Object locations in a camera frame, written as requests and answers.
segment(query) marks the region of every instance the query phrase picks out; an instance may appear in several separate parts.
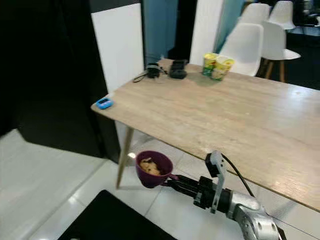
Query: white chair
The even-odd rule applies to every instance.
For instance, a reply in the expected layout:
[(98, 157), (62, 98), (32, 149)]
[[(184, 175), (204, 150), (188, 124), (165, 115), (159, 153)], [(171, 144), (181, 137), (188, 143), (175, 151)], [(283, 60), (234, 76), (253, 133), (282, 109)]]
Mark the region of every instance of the white chair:
[(255, 76), (260, 66), (264, 29), (259, 24), (239, 23), (227, 37), (220, 54), (234, 59), (231, 72)]
[(269, 22), (282, 26), (284, 30), (294, 29), (292, 22), (294, 4), (292, 1), (278, 1), (269, 17)]
[[(280, 81), (285, 83), (285, 62), (284, 60), (298, 59), (301, 57), (300, 54), (286, 49), (286, 32), (278, 24), (264, 21), (263, 26), (263, 48), (262, 57), (265, 60), (264, 65), (266, 66), (268, 60), (280, 60)], [(268, 69), (265, 75), (266, 79), (269, 79), (273, 62), (271, 61), (268, 65)]]
[(268, 20), (270, 6), (264, 3), (249, 4), (239, 18), (239, 24), (262, 24)]

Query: purple mug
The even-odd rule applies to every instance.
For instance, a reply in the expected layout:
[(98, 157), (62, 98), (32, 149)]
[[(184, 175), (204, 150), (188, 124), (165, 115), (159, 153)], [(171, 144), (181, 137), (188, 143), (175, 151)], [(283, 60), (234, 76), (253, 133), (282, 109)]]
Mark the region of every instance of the purple mug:
[[(160, 176), (153, 175), (142, 170), (142, 168), (140, 167), (140, 162), (143, 159), (147, 158), (151, 158), (151, 160), (157, 165), (158, 169), (161, 172)], [(178, 179), (176, 175), (171, 174), (174, 166), (170, 159), (166, 155), (157, 151), (140, 152), (135, 158), (135, 169), (142, 185), (149, 189), (163, 184), (168, 177), (175, 180)]]

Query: blue object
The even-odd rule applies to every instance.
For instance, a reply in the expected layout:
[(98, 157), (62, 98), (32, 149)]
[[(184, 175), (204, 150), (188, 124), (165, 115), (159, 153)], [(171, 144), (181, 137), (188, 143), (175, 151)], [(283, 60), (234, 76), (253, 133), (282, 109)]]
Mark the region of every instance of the blue object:
[(100, 109), (106, 109), (111, 107), (114, 104), (114, 101), (112, 101), (110, 98), (103, 97), (100, 100), (98, 100), (95, 105)]

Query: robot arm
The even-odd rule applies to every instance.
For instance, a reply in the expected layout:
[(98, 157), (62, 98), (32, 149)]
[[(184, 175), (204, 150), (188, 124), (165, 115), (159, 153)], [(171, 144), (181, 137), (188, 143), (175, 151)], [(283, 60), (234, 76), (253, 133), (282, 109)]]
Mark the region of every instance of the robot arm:
[(195, 181), (177, 175), (178, 180), (168, 180), (165, 185), (192, 197), (193, 204), (200, 208), (210, 208), (213, 214), (216, 211), (225, 213), (227, 218), (239, 224), (245, 240), (286, 239), (283, 230), (277, 227), (273, 218), (266, 213), (265, 208), (255, 197), (223, 189), (226, 167), (220, 152), (214, 151), (208, 154), (205, 164), (210, 175), (213, 178), (218, 177), (217, 184), (204, 176)]

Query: tabletop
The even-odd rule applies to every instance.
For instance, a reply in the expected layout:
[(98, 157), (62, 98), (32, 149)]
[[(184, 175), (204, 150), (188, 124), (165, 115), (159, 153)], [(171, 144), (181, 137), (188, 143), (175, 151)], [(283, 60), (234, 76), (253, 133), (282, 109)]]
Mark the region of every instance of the tabletop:
[(91, 108), (202, 160), (219, 150), (247, 180), (320, 212), (320, 91), (232, 72), (214, 81), (201, 66), (185, 69), (182, 80), (128, 82), (112, 107)]

